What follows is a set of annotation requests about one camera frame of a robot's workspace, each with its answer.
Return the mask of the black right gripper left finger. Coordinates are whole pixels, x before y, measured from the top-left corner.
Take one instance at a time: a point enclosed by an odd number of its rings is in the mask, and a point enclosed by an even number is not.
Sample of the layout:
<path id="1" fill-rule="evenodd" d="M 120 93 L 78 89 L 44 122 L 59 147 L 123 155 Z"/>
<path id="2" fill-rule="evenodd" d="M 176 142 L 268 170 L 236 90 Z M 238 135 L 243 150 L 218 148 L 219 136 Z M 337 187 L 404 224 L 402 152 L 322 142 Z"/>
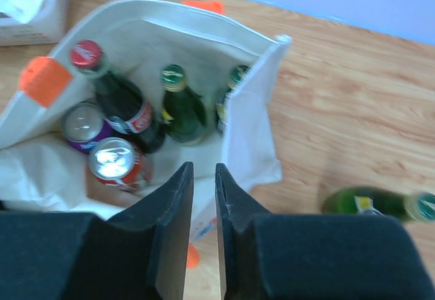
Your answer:
<path id="1" fill-rule="evenodd" d="M 184 163 L 109 220 L 1 213 L 2 299 L 181 299 L 194 191 Z"/>

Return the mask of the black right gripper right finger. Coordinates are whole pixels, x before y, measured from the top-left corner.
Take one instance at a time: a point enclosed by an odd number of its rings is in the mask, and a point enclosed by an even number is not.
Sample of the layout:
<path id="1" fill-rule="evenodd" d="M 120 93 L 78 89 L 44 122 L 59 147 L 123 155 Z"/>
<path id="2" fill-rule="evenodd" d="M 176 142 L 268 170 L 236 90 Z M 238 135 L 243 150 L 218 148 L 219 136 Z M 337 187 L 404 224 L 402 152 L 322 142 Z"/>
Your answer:
<path id="1" fill-rule="evenodd" d="M 274 214 L 215 168 L 223 299 L 433 299 L 434 285 L 395 218 Z"/>

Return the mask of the white canvas tote bag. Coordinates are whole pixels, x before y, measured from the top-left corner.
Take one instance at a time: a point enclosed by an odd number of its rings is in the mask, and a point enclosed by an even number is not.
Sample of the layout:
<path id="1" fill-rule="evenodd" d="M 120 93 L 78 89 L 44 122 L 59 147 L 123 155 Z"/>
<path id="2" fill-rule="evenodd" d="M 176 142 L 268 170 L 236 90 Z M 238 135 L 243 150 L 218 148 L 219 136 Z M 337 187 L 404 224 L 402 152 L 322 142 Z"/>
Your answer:
<path id="1" fill-rule="evenodd" d="M 43 58 L 43 67 L 56 65 L 49 81 L 56 92 L 47 104 L 40 96 L 20 90 L 1 114 L 1 200 L 5 207 L 93 212 L 106 219 L 123 208 L 111 198 L 97 199 L 105 187 L 90 177 L 85 154 L 68 146 L 59 133 L 63 113 L 92 97 L 91 84 L 69 59 L 72 47 L 83 39 L 98 43 L 155 108 L 163 96 L 160 72 L 167 65 L 183 67 L 190 87 L 207 105 L 213 105 L 233 67 L 249 66 L 226 103 L 229 123 L 223 135 L 214 133 L 188 147 L 168 139 L 152 157 L 154 177 L 141 191 L 143 196 L 166 182 L 182 163 L 194 164 L 191 241 L 216 226 L 217 163 L 225 164 L 246 191 L 281 180 L 266 106 L 290 37 L 271 39 L 226 16 L 179 3 L 118 0 L 81 19 Z"/>

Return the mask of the green glass bottle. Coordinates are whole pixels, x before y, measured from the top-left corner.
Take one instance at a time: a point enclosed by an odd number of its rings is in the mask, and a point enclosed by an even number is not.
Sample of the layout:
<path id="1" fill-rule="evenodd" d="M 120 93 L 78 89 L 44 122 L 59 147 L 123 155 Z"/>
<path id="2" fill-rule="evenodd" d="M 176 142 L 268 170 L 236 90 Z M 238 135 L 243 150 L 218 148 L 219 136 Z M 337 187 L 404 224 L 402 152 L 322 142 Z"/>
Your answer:
<path id="1" fill-rule="evenodd" d="M 183 146 L 202 141 L 207 133 L 207 115 L 200 97 L 188 86 L 185 70 L 176 64 L 160 73 L 164 97 L 160 110 L 166 133 Z"/>
<path id="2" fill-rule="evenodd" d="M 245 74 L 249 71 L 248 65 L 237 65 L 230 70 L 229 78 L 226 83 L 226 87 L 220 92 L 215 105 L 215 113 L 217 119 L 217 131 L 220 135 L 223 135 L 227 125 L 227 113 L 226 106 L 230 96 L 237 89 L 239 84 L 243 81 Z"/>
<path id="3" fill-rule="evenodd" d="M 434 194 L 402 194 L 374 186 L 354 186 L 330 195 L 321 206 L 323 214 L 376 214 L 401 222 L 433 222 Z"/>

